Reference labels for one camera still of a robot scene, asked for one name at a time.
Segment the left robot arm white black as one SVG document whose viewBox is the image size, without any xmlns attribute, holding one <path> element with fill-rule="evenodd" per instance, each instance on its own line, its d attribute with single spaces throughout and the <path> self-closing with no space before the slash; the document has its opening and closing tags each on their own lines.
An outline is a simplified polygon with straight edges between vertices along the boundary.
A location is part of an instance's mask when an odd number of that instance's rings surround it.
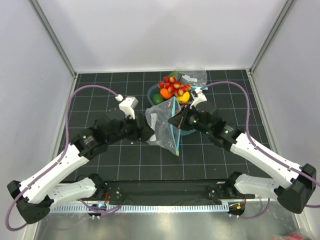
<svg viewBox="0 0 320 240">
<path fill-rule="evenodd" d="M 106 152 L 110 145 L 123 139 L 146 142 L 154 133 L 142 113 L 135 118 L 126 117 L 120 110 L 105 113 L 93 126 L 75 135 L 63 152 L 36 174 L 21 182 L 11 181 L 7 189 L 14 199 L 12 206 L 17 207 L 27 224 L 34 224 L 52 209 L 66 203 L 84 198 L 101 200 L 108 190 L 96 173 L 74 183 L 59 183 L 79 167 Z"/>
</svg>

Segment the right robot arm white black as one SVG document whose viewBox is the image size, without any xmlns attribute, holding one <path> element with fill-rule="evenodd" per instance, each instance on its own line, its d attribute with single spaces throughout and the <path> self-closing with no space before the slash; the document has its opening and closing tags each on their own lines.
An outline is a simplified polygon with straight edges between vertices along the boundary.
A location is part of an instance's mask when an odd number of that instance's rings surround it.
<svg viewBox="0 0 320 240">
<path fill-rule="evenodd" d="M 254 164 L 268 178 L 234 172 L 225 182 L 230 198 L 252 194 L 278 201 L 288 211 L 300 214 L 316 189 L 316 168 L 291 162 L 265 147 L 237 125 L 224 121 L 216 107 L 207 103 L 186 106 L 168 123 L 180 130 L 196 130 L 207 135 L 217 147 L 238 155 Z"/>
</svg>

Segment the clear zip top bag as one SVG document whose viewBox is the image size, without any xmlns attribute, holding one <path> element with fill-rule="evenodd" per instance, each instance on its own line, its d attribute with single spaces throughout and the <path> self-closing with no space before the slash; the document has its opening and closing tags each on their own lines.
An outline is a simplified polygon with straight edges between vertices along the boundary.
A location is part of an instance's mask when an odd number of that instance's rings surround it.
<svg viewBox="0 0 320 240">
<path fill-rule="evenodd" d="M 180 110 L 181 107 L 175 97 L 146 109 L 147 123 L 154 130 L 154 134 L 147 141 L 149 145 L 159 146 L 179 156 L 181 130 L 170 124 L 168 120 Z"/>
</svg>

